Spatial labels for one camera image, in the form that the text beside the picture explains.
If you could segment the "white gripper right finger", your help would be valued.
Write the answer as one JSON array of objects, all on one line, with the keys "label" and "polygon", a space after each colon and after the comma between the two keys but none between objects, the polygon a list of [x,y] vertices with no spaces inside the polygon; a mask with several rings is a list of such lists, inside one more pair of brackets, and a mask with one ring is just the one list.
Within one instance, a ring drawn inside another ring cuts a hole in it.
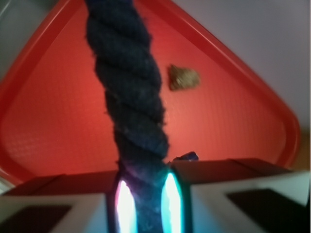
[{"label": "white gripper right finger", "polygon": [[166,233],[308,233],[310,172],[259,159],[173,161],[162,196]]}]

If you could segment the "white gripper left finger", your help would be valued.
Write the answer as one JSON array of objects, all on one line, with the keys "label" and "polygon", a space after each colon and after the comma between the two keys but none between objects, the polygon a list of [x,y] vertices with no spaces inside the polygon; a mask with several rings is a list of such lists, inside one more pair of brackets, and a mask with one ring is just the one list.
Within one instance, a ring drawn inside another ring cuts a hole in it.
[{"label": "white gripper left finger", "polygon": [[134,200],[117,171],[36,177],[0,197],[3,233],[133,233]]}]

